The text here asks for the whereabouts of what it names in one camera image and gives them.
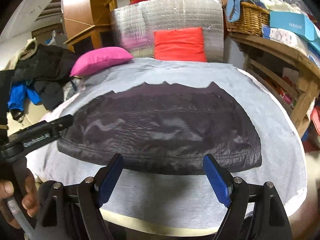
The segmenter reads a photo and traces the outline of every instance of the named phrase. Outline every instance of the pillow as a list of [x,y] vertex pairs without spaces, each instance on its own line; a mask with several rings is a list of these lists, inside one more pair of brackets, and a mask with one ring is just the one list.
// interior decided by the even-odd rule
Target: pillow
[[155,31],[155,59],[207,62],[202,28]]
[[70,76],[87,76],[113,65],[124,63],[133,56],[120,47],[105,47],[83,54],[72,67]]

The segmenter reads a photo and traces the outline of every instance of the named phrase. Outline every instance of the wicker basket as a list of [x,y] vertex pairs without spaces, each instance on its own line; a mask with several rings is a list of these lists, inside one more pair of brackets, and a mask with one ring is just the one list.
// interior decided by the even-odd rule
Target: wicker basket
[[269,11],[252,3],[241,2],[240,12],[240,19],[234,23],[228,22],[227,18],[225,19],[227,30],[233,33],[262,36],[261,25],[269,25]]

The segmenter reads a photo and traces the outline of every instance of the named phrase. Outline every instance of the bed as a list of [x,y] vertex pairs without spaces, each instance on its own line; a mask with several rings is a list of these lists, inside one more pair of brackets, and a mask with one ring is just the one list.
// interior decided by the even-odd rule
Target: bed
[[[110,91],[119,93],[143,83],[208,87],[211,82],[231,95],[244,109],[261,141],[262,164],[233,176],[262,185],[272,181],[288,216],[307,194],[305,156],[301,140],[288,114],[254,77],[224,63],[160,61],[135,58],[84,80],[85,90],[74,95],[47,121],[75,114],[81,107]],[[28,168],[41,181],[76,184],[94,176],[101,165],[63,154],[52,142],[27,156]],[[247,216],[252,213],[249,204]],[[201,236],[215,233],[226,208],[220,204],[205,175],[164,175],[123,170],[101,214],[104,219],[135,230],[167,236]]]

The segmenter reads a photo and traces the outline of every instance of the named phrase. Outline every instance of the blue gripper pad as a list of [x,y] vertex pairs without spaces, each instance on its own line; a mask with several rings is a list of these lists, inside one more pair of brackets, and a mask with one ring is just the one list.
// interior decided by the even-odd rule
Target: blue gripper pad
[[99,188],[99,208],[102,207],[104,203],[109,201],[109,198],[121,175],[123,167],[124,159],[122,155],[119,155],[114,164],[110,167],[110,170],[108,171]]
[[231,186],[228,186],[226,182],[223,180],[215,164],[211,161],[209,155],[206,155],[203,158],[203,169],[205,174],[207,175],[207,178],[211,184],[214,193],[217,196],[217,199],[220,203],[224,204],[225,207],[228,208],[231,204]]

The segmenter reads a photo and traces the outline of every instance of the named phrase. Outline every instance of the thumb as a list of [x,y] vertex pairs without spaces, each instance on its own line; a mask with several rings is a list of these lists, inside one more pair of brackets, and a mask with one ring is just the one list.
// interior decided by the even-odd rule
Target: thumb
[[0,199],[10,197],[14,192],[13,185],[10,181],[0,180]]

